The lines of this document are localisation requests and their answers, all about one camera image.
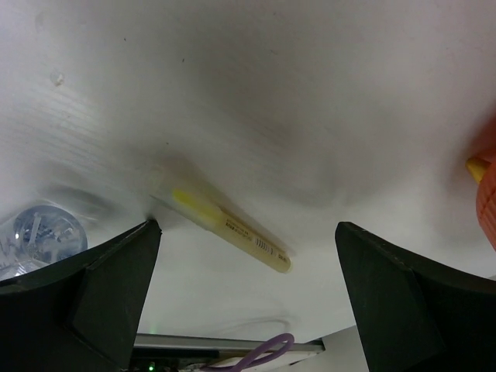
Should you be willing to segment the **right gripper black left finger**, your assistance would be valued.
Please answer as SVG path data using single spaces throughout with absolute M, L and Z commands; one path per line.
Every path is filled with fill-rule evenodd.
M 3 371 L 129 367 L 157 261 L 148 220 L 83 253 L 1 282 Z

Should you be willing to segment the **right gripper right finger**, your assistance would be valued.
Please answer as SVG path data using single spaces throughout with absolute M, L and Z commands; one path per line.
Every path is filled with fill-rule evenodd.
M 493 371 L 495 282 L 340 222 L 335 241 L 371 371 Z

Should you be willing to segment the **yellow highlighter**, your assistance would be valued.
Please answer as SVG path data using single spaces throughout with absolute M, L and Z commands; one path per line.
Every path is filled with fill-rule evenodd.
M 291 259 L 282 248 L 206 193 L 165 169 L 158 167 L 151 171 L 149 190 L 150 196 L 161 204 L 271 269 L 282 274 L 291 271 Z

